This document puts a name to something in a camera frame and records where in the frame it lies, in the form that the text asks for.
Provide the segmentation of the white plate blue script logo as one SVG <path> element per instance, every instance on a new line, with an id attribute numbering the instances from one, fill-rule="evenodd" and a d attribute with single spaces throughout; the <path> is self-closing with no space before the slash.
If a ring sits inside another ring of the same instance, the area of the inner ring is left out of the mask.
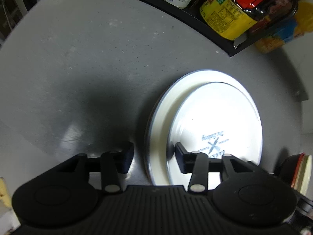
<path id="1" fill-rule="evenodd" d="M 146 163 L 154 185 L 172 185 L 167 175 L 167 140 L 176 112 L 189 94 L 202 85 L 212 82 L 231 84 L 247 91 L 236 79 L 225 73 L 215 70 L 197 70 L 179 78 L 158 100 L 146 136 L 148 151 Z"/>

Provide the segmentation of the small white plate cross logo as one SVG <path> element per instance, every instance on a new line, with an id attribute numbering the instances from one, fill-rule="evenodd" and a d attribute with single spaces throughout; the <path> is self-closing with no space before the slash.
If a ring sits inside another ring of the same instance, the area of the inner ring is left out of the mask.
<path id="1" fill-rule="evenodd" d="M 260 164 L 263 131 L 257 107 L 245 90 L 212 82 L 194 90 L 182 102 L 172 121 L 167 140 L 167 175 L 172 185 L 187 187 L 190 174 L 183 174 L 174 154 L 180 142 L 188 152 L 201 152 L 220 159 L 232 154 Z"/>

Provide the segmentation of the red and black bowl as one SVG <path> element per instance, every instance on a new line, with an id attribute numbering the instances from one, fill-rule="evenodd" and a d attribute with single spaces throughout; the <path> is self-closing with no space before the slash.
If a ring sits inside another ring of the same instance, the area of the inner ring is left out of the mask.
<path id="1" fill-rule="evenodd" d="M 286 160 L 281 164 L 277 176 L 288 186 L 294 186 L 301 162 L 304 157 L 304 153 L 291 155 L 287 157 Z"/>

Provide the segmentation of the cream bowl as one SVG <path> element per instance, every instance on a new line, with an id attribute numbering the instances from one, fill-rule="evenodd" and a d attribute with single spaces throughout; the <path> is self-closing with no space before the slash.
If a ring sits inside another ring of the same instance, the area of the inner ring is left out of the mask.
<path id="1" fill-rule="evenodd" d="M 306 196 L 310 178 L 311 178 L 311 171 L 312 171 L 312 155 L 305 156 L 305 163 L 303 166 L 303 172 L 300 176 L 300 189 L 299 192 Z"/>

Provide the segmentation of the black metal kitchen rack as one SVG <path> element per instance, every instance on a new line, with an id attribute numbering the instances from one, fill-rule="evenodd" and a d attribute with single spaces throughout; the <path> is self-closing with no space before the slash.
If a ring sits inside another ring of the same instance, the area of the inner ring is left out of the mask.
<path id="1" fill-rule="evenodd" d="M 292 18 L 297 10 L 300 1 L 307 0 L 292 0 L 292 7 L 286 14 L 277 16 L 271 20 L 264 27 L 253 31 L 252 29 L 244 32 L 240 37 L 235 40 L 227 40 L 217 34 L 210 28 L 200 15 L 200 6 L 205 0 L 191 0 L 184 9 L 179 9 L 164 0 L 139 0 L 146 4 L 172 15 L 174 18 L 179 19 L 181 22 L 187 24 L 209 40 L 213 41 L 216 45 L 221 47 L 228 55 L 233 56 L 245 48 L 254 45 L 254 43 L 261 38 L 272 33 L 276 28 L 282 26 L 288 19 Z"/>

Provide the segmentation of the large soy sauce bottle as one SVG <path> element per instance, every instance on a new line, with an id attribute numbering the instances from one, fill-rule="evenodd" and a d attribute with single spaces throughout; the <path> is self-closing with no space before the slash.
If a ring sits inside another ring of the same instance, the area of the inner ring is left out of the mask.
<path id="1" fill-rule="evenodd" d="M 264 27 L 291 7 L 292 0 L 205 0 L 200 15 L 221 37 L 235 40 L 249 29 Z"/>

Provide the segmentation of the orange juice bottle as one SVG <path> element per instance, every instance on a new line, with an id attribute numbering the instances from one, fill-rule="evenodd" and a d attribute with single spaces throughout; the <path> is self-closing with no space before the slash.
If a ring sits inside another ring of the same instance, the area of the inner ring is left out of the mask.
<path id="1" fill-rule="evenodd" d="M 298 6 L 298 10 L 292 18 L 254 43 L 260 52 L 266 54 L 312 32 L 312 3 L 300 1 Z"/>

